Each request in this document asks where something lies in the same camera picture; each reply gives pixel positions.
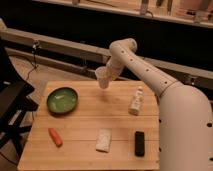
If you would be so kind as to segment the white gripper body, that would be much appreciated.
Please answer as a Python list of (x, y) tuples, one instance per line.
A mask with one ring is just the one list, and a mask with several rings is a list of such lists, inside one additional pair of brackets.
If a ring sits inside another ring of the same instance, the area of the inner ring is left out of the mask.
[(110, 81), (116, 80), (124, 69), (124, 65), (116, 59), (110, 58), (106, 64), (107, 74)]

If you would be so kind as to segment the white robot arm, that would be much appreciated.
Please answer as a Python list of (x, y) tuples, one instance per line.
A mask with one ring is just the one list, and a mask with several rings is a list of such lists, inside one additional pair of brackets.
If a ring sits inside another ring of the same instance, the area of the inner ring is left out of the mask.
[(213, 171), (213, 111), (207, 96), (135, 54), (132, 38), (110, 44), (109, 77), (131, 70), (159, 99), (160, 171)]

